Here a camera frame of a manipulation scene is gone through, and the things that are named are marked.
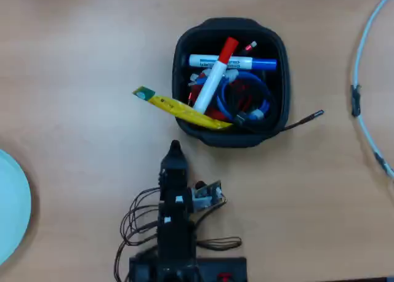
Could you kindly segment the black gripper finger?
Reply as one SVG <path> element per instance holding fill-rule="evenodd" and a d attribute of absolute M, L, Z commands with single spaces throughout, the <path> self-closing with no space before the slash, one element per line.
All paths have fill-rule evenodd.
<path fill-rule="evenodd" d="M 166 169 L 172 169 L 172 159 L 174 157 L 174 140 L 171 142 L 169 150 L 167 154 L 164 156 L 164 158 L 161 161 L 161 172 L 164 172 Z"/>
<path fill-rule="evenodd" d="M 178 140 L 174 141 L 174 149 L 177 169 L 187 170 L 187 160 Z"/>

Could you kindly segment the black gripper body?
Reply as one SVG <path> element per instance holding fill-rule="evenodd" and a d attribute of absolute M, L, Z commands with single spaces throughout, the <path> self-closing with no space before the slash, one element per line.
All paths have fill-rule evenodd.
<path fill-rule="evenodd" d="M 190 216 L 193 203 L 186 170 L 161 170 L 159 187 L 160 216 Z"/>

